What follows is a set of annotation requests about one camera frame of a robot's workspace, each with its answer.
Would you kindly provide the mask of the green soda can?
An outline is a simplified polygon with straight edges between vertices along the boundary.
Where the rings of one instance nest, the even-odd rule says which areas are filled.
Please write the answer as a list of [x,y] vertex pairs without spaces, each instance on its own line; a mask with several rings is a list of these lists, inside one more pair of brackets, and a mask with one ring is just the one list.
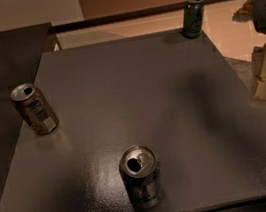
[[183,11],[183,35],[197,38],[202,33],[204,0],[186,0]]

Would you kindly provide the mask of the dark silver soda can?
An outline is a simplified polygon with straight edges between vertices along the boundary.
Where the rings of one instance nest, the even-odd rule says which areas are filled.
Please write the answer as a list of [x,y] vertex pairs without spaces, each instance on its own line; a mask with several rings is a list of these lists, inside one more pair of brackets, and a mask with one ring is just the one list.
[[149,209],[158,204],[162,196],[160,161],[148,146],[133,145],[119,162],[120,176],[131,204]]

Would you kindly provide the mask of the orange-brown soda can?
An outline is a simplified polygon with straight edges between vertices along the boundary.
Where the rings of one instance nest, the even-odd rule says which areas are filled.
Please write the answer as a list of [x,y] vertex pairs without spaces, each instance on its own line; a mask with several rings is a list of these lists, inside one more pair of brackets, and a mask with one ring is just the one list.
[[20,84],[10,93],[13,106],[37,135],[47,135],[58,119],[39,88],[32,83]]

